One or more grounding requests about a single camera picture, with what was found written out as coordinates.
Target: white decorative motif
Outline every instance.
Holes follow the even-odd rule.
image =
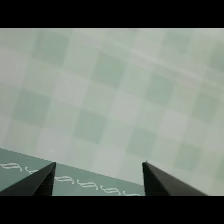
[[[67,182],[67,181],[70,181],[72,182],[72,184],[75,183],[75,181],[71,178],[71,177],[68,177],[68,176],[63,176],[63,177],[55,177],[55,180],[59,181],[59,182]]]
[[[20,172],[23,171],[22,167],[20,167],[20,165],[17,163],[0,164],[0,166],[4,169],[19,169]]]
[[[79,179],[77,179],[77,183],[78,183],[80,186],[82,186],[82,187],[95,187],[96,190],[98,190],[98,186],[97,186],[95,183],[93,183],[93,182],[80,183],[80,182],[79,182]]]
[[[104,189],[104,188],[103,188],[103,185],[100,185],[100,188],[101,188],[104,192],[106,192],[106,193],[108,193],[108,194],[118,193],[118,195],[121,195],[121,192],[120,192],[117,188],[107,188],[107,189]]]
[[[123,194],[125,196],[141,196],[140,194],[126,194],[125,191],[123,191]]]
[[[38,170],[28,170],[28,166],[25,166],[25,170],[29,173],[29,174],[33,174],[36,173]]]

